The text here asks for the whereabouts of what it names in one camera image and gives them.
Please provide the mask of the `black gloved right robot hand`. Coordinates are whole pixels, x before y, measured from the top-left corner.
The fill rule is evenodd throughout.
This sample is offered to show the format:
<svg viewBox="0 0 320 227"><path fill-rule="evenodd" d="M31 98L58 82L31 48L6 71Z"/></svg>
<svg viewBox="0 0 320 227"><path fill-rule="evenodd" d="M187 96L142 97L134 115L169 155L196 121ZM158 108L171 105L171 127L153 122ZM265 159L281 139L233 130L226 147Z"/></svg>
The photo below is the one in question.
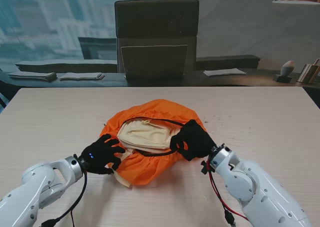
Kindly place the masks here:
<svg viewBox="0 0 320 227"><path fill-rule="evenodd" d="M188 121L180 131L171 137L170 149L180 153L187 161L204 158L216 147L210 135L194 120Z"/></svg>

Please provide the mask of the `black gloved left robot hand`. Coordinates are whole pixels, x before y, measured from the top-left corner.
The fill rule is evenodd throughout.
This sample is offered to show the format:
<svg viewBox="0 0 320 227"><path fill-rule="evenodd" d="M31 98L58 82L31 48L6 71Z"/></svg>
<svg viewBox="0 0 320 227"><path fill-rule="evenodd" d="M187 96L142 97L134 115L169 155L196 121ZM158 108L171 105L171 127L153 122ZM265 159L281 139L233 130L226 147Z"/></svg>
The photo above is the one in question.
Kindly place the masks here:
<svg viewBox="0 0 320 227"><path fill-rule="evenodd" d="M118 144L119 140L110 134L102 135L97 141L87 146L78 157L84 169L92 174L111 175L121 164L116 154L124 154L126 150Z"/></svg>

